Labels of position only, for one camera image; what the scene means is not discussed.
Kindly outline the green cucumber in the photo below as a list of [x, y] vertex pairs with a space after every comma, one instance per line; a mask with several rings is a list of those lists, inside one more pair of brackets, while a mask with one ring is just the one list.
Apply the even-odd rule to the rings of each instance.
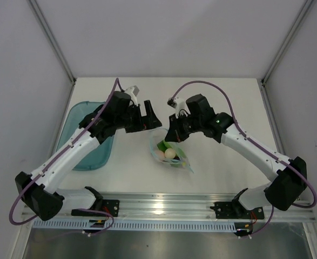
[[158, 150], [160, 150], [162, 152], [165, 152], [166, 149], [168, 149], [168, 148], [173, 148], [176, 152], [176, 157], [174, 159], [165, 158], [164, 160], [160, 160], [163, 163], [167, 163], [167, 164], [171, 165], [172, 167], [177, 167], [177, 168], [183, 168], [183, 167], [187, 166], [187, 156], [182, 151], [182, 149], [178, 147], [178, 145], [176, 143], [170, 143], [170, 142], [166, 142], [166, 141], [162, 140], [162, 141], [158, 142], [156, 147]]

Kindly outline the clear zip top bag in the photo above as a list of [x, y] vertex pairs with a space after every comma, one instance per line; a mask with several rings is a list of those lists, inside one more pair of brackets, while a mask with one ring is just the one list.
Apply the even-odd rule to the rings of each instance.
[[150, 152], [153, 158], [166, 167], [194, 173], [190, 161], [176, 142], [167, 142], [167, 129], [153, 129], [149, 135]]

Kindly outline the white garlic bulb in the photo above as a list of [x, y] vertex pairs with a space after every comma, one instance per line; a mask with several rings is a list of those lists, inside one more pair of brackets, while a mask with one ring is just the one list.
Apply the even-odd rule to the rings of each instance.
[[176, 152], [173, 148], [166, 149], [164, 154], [165, 154], [165, 158], [167, 159], [174, 159], [176, 157]]

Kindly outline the pink egg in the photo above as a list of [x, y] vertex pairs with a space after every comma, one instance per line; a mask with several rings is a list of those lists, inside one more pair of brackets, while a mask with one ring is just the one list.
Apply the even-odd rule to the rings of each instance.
[[164, 154], [164, 152], [162, 152], [162, 151], [160, 151], [160, 150], [156, 150], [156, 151], [155, 151], [155, 154], [156, 154], [156, 156], [157, 156], [157, 158], [158, 158], [159, 160], [164, 160], [164, 159], [165, 159], [165, 154]]

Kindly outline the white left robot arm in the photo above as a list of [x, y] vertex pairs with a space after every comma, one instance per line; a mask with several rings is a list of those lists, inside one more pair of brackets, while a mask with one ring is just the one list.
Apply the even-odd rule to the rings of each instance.
[[152, 130], [162, 126], [151, 102], [144, 102], [146, 114], [129, 91], [115, 91], [109, 99], [86, 115], [71, 138], [46, 163], [27, 174], [20, 172], [15, 183], [22, 200], [43, 221], [55, 217], [62, 209], [73, 215], [98, 215], [103, 196], [92, 187], [80, 190], [59, 189], [71, 172], [89, 153], [97, 149], [119, 129], [126, 133]]

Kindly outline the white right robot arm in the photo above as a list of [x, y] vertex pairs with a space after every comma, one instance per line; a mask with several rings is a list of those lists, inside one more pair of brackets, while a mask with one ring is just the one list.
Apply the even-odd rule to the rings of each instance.
[[232, 204], [235, 216], [242, 218], [254, 208], [269, 205], [286, 211], [306, 189], [307, 165], [302, 158], [291, 159], [255, 142], [238, 130], [232, 116], [215, 113], [202, 94], [187, 100], [170, 98], [167, 103], [175, 113], [169, 117], [166, 142], [183, 142], [190, 134], [201, 132], [238, 152], [269, 180], [268, 184], [245, 188], [235, 196]]

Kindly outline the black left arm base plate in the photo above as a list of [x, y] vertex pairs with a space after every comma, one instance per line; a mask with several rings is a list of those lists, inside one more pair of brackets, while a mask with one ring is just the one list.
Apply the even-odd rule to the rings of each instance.
[[120, 208], [119, 200], [103, 200], [102, 202], [96, 201], [88, 211], [82, 209], [73, 209], [71, 212], [72, 216], [106, 216], [105, 214], [100, 214], [99, 212], [104, 212], [117, 217]]

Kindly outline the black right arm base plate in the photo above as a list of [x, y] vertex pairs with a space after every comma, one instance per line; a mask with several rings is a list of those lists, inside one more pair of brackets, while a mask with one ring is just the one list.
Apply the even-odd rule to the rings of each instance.
[[242, 205], [231, 201], [215, 202], [210, 209], [215, 212], [217, 219], [241, 219], [250, 220], [265, 218], [264, 209], [262, 207], [246, 210]]

